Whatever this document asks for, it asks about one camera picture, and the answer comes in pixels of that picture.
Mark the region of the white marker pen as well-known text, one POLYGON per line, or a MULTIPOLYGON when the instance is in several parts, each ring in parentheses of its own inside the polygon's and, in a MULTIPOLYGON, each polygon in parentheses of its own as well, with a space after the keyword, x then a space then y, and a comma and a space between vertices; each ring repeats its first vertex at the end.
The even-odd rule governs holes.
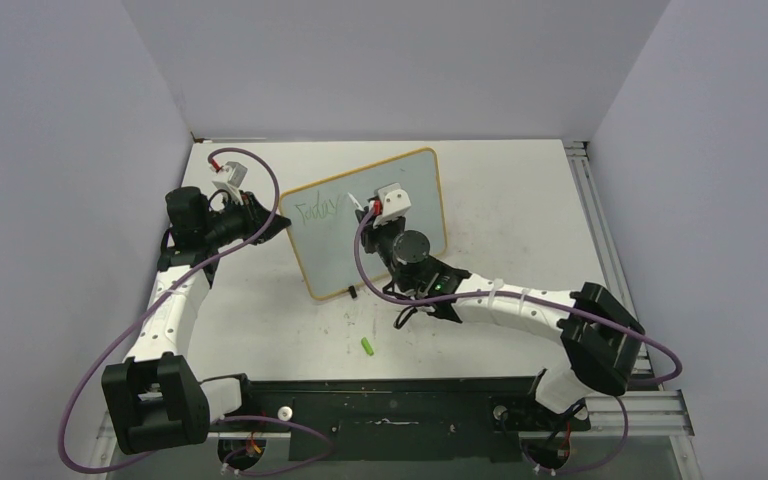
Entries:
POLYGON ((364 206, 358 201, 358 199, 350 192, 347 193, 347 196, 351 203, 354 205, 356 210, 364 210, 364 206))

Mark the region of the yellow framed whiteboard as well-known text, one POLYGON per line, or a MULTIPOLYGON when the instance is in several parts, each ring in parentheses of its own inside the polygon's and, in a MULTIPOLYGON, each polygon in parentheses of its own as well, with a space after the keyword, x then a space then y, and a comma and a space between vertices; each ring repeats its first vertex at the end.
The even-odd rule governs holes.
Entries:
POLYGON ((406 227, 430 241, 431 254, 446 252, 448 238, 437 153, 424 147, 291 189, 280 197, 280 214, 292 221, 291 246, 310 296, 326 300, 360 286, 353 241, 358 220, 347 193, 365 205, 375 191, 400 183, 412 206, 406 227))

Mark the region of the green marker cap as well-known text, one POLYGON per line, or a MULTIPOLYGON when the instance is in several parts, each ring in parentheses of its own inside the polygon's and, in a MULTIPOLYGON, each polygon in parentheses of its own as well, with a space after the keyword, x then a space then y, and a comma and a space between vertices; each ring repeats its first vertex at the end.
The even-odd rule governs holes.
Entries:
POLYGON ((374 349, 373 349, 373 347, 372 347, 371 343, 369 342, 369 340, 368 340, 366 337, 362 337, 362 338, 361 338, 361 340, 360 340, 360 344, 361 344, 361 346, 362 346, 362 348, 363 348, 364 352, 365 352, 365 353, 366 353, 368 356, 374 356, 374 355, 375 355, 374 349))

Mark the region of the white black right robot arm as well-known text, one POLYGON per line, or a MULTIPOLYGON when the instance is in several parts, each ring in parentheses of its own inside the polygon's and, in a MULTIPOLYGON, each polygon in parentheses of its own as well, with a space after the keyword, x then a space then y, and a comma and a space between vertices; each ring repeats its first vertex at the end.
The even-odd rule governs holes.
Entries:
POLYGON ((369 209, 357 214, 354 255, 375 254, 390 281, 381 298, 402 306, 394 326, 418 312, 456 324, 488 324, 558 345, 565 358, 546 365, 525 402, 529 421, 550 428, 590 393, 622 396, 628 390, 644 328, 604 286, 577 290, 519 287, 455 268, 433 257, 428 238, 404 218, 375 225, 369 209))

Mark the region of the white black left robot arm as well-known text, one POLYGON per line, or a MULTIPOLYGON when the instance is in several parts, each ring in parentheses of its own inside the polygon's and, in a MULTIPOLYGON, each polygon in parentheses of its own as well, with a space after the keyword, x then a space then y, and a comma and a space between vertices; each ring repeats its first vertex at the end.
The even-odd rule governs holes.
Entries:
POLYGON ((236 240, 262 244, 292 223, 251 192, 223 194, 220 210, 193 186, 165 197, 170 225, 157 262, 156 308, 124 360, 106 366, 101 377, 119 447, 128 455, 200 444, 220 418, 236 431, 257 420, 258 403, 243 393, 245 375, 202 382, 185 355, 218 269, 208 258, 236 240))

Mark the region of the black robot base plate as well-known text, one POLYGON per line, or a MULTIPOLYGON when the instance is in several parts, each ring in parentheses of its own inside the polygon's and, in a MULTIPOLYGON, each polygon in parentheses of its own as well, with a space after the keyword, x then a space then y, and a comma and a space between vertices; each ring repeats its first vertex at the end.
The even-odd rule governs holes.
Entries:
POLYGON ((531 377, 246 381, 226 438, 289 439, 291 460, 323 452, 333 461, 516 461, 516 435, 554 446, 566 432, 597 430, 595 398, 565 419, 540 406, 531 377), (314 437, 319 432, 326 441, 314 437))

